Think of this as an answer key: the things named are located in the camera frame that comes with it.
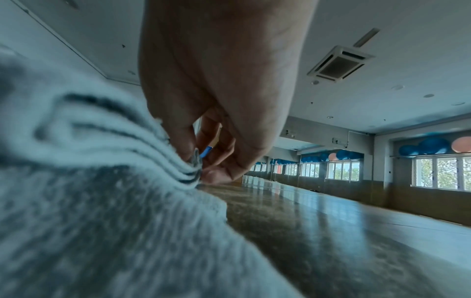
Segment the white ceiling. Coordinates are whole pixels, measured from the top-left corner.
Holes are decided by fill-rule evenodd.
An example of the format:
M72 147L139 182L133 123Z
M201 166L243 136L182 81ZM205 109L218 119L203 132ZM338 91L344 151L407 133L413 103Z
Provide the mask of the white ceiling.
M137 73L143 0L75 1L80 10L21 0L108 78L138 83L128 70ZM377 133L470 113L469 15L469 0L321 0L290 115ZM376 56L371 63L340 83L310 84L306 74L334 46L351 47L373 27L381 31L360 48Z
M278 148L288 149L288 150L302 150L306 148L312 148L315 146L316 144L303 142L303 141L299 141L292 138L281 137L281 136L279 136L276 139L275 145L273 145L273 147L278 147Z

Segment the ceiling vent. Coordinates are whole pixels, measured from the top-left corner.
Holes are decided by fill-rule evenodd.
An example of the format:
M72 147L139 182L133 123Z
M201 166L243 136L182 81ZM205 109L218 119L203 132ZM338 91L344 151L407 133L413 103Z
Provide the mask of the ceiling vent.
M308 72L308 76L340 82L359 70L372 58L374 57L357 50L336 46Z

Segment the recessed light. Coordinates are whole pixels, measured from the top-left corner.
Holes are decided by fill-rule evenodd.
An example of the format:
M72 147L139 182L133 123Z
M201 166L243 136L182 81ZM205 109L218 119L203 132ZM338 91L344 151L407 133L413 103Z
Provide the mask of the recessed light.
M401 89L403 89L403 88L404 88L404 85L396 85L396 86L394 86L394 87L391 88L391 89L397 91L397 90L401 90Z
M77 2L75 2L75 0L62 0L62 1L64 1L65 4L67 4L73 9L76 9L76 10L79 9L79 5L77 4Z

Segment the gray towel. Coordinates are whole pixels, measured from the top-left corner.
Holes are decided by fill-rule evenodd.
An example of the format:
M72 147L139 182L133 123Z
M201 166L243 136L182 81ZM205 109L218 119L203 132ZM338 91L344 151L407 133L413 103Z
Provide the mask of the gray towel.
M0 297L300 297L140 102L0 54Z

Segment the wooden floor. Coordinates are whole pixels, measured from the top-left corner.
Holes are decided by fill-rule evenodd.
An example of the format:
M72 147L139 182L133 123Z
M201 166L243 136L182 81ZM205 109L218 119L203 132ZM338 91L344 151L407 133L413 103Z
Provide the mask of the wooden floor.
M256 177L202 189L307 297L471 298L469 228Z

